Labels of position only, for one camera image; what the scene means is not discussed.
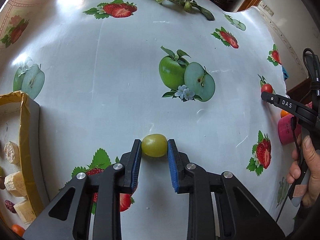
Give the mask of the person right hand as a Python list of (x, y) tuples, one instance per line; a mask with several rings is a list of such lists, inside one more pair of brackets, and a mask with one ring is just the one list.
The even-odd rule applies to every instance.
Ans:
[[(302, 202), (305, 207), (311, 207), (313, 204), (315, 204), (319, 196), (319, 154), (316, 152), (309, 135), (307, 135), (304, 139), (302, 139), (302, 136), (299, 135), (297, 142), (298, 145), (302, 147), (304, 159), (306, 160), (310, 170), (308, 189), (303, 196)], [(291, 164), (286, 178), (289, 184), (293, 184), (301, 174), (301, 170), (298, 166), (298, 157), (299, 152), (298, 150), (294, 149), (292, 152), (293, 163)]]

